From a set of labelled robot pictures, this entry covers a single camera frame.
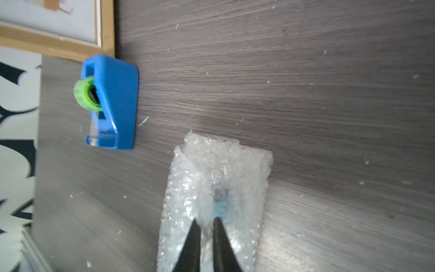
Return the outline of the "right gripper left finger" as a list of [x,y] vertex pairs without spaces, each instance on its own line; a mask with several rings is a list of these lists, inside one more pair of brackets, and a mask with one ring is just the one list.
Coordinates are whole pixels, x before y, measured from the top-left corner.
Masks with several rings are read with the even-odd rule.
[[201,228],[194,219],[173,272],[200,272]]

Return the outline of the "blue liquid bottle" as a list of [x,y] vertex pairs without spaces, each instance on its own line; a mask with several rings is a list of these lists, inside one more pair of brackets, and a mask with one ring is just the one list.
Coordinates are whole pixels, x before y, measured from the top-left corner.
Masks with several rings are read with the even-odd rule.
[[225,221],[231,211],[231,205],[227,200],[215,200],[213,203],[214,217]]

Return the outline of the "blue tape dispenser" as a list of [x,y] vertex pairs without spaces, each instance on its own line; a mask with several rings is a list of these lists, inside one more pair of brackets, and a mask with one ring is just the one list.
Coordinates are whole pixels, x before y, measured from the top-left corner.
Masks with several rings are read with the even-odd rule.
[[133,149],[138,90],[135,65],[105,54],[84,61],[74,97],[91,115],[85,144],[109,150]]

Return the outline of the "wooden picture frame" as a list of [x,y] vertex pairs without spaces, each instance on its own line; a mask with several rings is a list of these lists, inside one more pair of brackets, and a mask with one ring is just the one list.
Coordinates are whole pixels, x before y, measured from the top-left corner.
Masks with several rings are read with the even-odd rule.
[[77,62],[114,57],[114,2],[1,1],[1,45]]

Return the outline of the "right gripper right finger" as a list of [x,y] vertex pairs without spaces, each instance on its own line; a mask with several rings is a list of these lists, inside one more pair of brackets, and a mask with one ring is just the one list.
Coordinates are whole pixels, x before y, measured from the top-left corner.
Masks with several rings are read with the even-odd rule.
[[213,224],[213,265],[214,272],[242,272],[219,217]]

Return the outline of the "clear bubble wrap sheet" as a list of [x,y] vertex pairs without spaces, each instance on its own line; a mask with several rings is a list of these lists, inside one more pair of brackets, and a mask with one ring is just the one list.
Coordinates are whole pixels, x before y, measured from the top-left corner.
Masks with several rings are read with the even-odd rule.
[[231,205],[223,222],[244,272],[255,271],[257,249],[273,165],[270,151],[236,139],[188,133],[174,149],[159,232],[157,270],[172,272],[195,219],[201,228],[201,266],[213,271],[213,203]]

